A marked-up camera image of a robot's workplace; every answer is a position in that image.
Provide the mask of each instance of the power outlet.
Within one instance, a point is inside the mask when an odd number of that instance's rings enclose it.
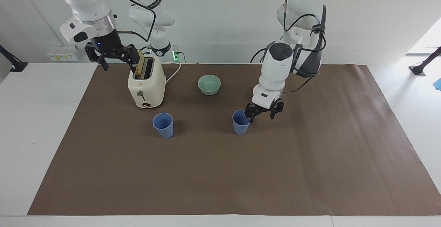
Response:
[[[79,62],[82,54],[72,46],[63,46],[56,49],[50,49],[46,55],[53,62]]]

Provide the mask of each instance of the brown paper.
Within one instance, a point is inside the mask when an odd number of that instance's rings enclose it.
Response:
[[[164,66],[170,75],[175,65]],[[441,215],[441,196],[365,66],[323,65],[244,136],[258,65],[183,65],[164,103],[140,109],[127,65],[98,67],[29,215]],[[219,93],[197,80],[214,74]],[[285,90],[304,82],[291,75]],[[169,112],[164,139],[153,117]]]

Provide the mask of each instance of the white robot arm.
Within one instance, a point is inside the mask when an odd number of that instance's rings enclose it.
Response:
[[[136,70],[140,56],[134,45],[123,46],[116,32],[114,15],[105,0],[65,0],[72,9],[73,17],[60,27],[70,43],[91,40],[85,51],[91,62],[108,70],[105,58],[120,59]]]
[[[284,35],[266,48],[259,84],[252,103],[245,109],[251,122],[263,112],[271,112],[271,119],[282,112],[284,103],[280,97],[285,80],[290,73],[304,78],[318,75],[321,51],[326,46],[326,6],[322,0],[286,0],[277,11],[277,19]],[[310,31],[308,43],[300,29]]]
[[[153,25],[150,36],[150,46],[153,53],[162,62],[176,62],[179,56],[176,54],[177,47],[168,39],[164,27],[172,26],[175,23],[175,16],[172,9],[162,0],[138,0],[141,4],[150,7],[156,13],[156,20],[153,23],[154,15],[152,12],[133,4],[129,9],[129,15],[133,22],[137,23],[145,32],[149,33]]]

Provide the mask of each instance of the table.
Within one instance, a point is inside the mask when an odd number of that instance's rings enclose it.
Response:
[[[433,63],[427,71],[435,71]],[[12,217],[24,216],[49,167],[61,139],[66,132],[76,107],[96,68],[95,64],[30,64],[23,73],[11,73],[0,84],[0,225],[50,226],[133,226],[149,223],[151,226],[259,226],[277,224],[292,226],[345,226],[362,221],[366,226],[375,223],[410,224],[425,226],[441,223],[441,217],[331,217],[331,216],[103,216],[103,217]],[[441,147],[438,132],[441,116],[441,94],[432,86],[439,73],[428,73],[425,78],[411,76],[406,66],[369,66],[391,108],[412,142],[416,152],[431,175],[438,190],[441,188]],[[424,104],[419,112],[410,111]]]

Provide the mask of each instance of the green light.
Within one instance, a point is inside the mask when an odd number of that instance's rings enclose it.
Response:
[[[178,55],[176,52],[174,52],[174,51],[173,51],[173,59],[174,59],[175,61],[178,61],[178,60],[179,60],[179,55]]]

